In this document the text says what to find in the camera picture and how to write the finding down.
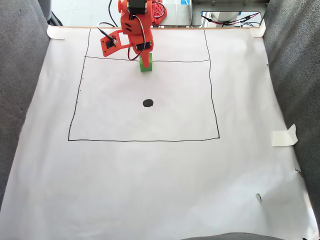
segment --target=orange robotic arm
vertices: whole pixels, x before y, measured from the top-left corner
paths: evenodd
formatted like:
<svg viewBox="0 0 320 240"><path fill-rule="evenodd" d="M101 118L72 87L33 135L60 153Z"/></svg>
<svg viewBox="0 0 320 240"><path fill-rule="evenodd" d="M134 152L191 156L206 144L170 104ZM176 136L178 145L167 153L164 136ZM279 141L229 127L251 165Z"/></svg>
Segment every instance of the orange robotic arm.
<svg viewBox="0 0 320 240"><path fill-rule="evenodd" d="M104 57L116 51L128 48L129 60L135 60L141 56L143 66L149 66L149 52L154 48L151 33L152 23L159 24L167 15L162 0L118 0L118 10L121 13L121 28L102 38L101 47ZM129 44L122 45L119 33L128 35ZM137 54L130 59L130 48Z"/></svg>

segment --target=gray upholstery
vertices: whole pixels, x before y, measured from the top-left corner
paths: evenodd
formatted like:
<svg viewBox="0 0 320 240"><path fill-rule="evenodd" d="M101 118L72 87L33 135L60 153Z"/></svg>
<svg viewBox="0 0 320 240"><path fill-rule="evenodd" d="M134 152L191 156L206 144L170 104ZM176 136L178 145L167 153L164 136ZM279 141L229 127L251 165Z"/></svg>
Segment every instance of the gray upholstery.
<svg viewBox="0 0 320 240"><path fill-rule="evenodd" d="M49 45L37 0L0 0L0 206Z"/></svg>
<svg viewBox="0 0 320 240"><path fill-rule="evenodd" d="M320 228L320 0L271 0L263 37L271 80Z"/></svg>
<svg viewBox="0 0 320 240"><path fill-rule="evenodd" d="M280 238L275 238L272 236L262 236L245 232L231 232L215 236L192 237L183 240L280 240Z"/></svg>

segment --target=green cube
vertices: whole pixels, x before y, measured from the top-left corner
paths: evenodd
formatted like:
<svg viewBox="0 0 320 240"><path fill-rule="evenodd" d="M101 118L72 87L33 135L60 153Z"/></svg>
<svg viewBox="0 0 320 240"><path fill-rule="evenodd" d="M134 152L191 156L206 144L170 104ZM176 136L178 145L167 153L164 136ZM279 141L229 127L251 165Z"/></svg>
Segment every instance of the green cube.
<svg viewBox="0 0 320 240"><path fill-rule="evenodd" d="M152 53L149 52L149 66L147 68L144 67L141 56L139 57L139 64L140 64L141 72L151 72L152 71Z"/></svg>

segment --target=black dot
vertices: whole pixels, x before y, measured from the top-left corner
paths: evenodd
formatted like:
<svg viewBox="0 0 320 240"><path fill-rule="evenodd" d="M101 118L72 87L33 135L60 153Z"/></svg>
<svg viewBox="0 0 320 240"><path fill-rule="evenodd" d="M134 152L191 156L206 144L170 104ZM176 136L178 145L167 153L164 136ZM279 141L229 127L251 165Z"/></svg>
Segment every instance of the black dot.
<svg viewBox="0 0 320 240"><path fill-rule="evenodd" d="M153 105L154 105L154 101L152 101L151 99L146 99L143 101L143 106L145 106L146 108L149 108Z"/></svg>

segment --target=cable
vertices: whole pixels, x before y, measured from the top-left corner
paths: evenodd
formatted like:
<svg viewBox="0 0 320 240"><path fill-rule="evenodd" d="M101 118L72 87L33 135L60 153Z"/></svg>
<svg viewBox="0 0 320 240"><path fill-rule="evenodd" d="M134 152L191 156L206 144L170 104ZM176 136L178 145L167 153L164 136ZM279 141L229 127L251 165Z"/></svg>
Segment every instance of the cable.
<svg viewBox="0 0 320 240"><path fill-rule="evenodd" d="M112 0L110 0L110 2L109 2L109 8L108 8L108 10L109 10L109 15L110 15L110 18L111 18L112 22L114 23L114 25L115 25L116 27L118 27L118 25L116 24L115 20L114 20L114 19L112 18L112 16L111 16L111 12L110 12L111 2L112 2Z"/></svg>
<svg viewBox="0 0 320 240"><path fill-rule="evenodd" d="M141 28L141 33L142 33L142 38L143 38L143 49L141 50L141 52L139 52L139 54L137 56L135 56L134 58L130 59L130 48L128 48L128 59L133 61L135 60L137 57L140 56L140 54L142 54L142 52L145 50L146 48L146 36L145 36L145 31L144 31L144 27L142 26L142 23L140 21L140 18L137 17L136 15L132 15L132 17L135 17L136 19L138 19L139 23L140 23L140 28Z"/></svg>
<svg viewBox="0 0 320 240"><path fill-rule="evenodd" d="M244 24L242 24L242 25L240 25L240 26L235 26L235 27L236 27L236 28L242 28L244 25L249 25L249 26L251 26L251 27L254 27L252 24L259 24L259 25L260 25L259 22L255 22L255 21L250 21L250 22L241 21L241 23L244 23Z"/></svg>
<svg viewBox="0 0 320 240"><path fill-rule="evenodd" d="M238 20L235 20L235 21L225 21L225 22L218 22L218 21L214 21L210 18L207 18L203 15L201 15L201 17L203 17L204 19L206 19L207 21L209 21L210 23L214 23L214 24L218 24L218 25L223 25L223 26L231 26L231 25L235 25L235 24L238 24L238 23L242 23L242 22L245 22L249 19L252 19L253 17L257 16L259 13L255 13L255 14L251 14L249 16L245 16L243 18L240 18Z"/></svg>
<svg viewBox="0 0 320 240"><path fill-rule="evenodd" d="M112 25L111 23L108 23L108 22L105 22L105 21L99 22L99 23L96 25L96 27L99 29L99 31L100 31L103 35L105 35L108 39L110 39L110 41L113 41L113 44L114 44L114 45L116 45L116 44L117 44L117 40L116 40L115 38L110 37L105 31L103 31L103 30L99 27L101 24L108 24L108 25L110 25L111 27L115 27L115 26Z"/></svg>
<svg viewBox="0 0 320 240"><path fill-rule="evenodd" d="M165 7L165 5L163 5L162 2L159 2L159 1L153 1L152 3L153 3L153 4L154 4L154 3L160 4L160 5L162 6L162 9L163 9L162 15L160 15L160 16L155 16L155 15L152 14L152 16L153 16L155 19L159 19L159 18L163 17L163 16L165 15L165 12L166 12L166 7Z"/></svg>

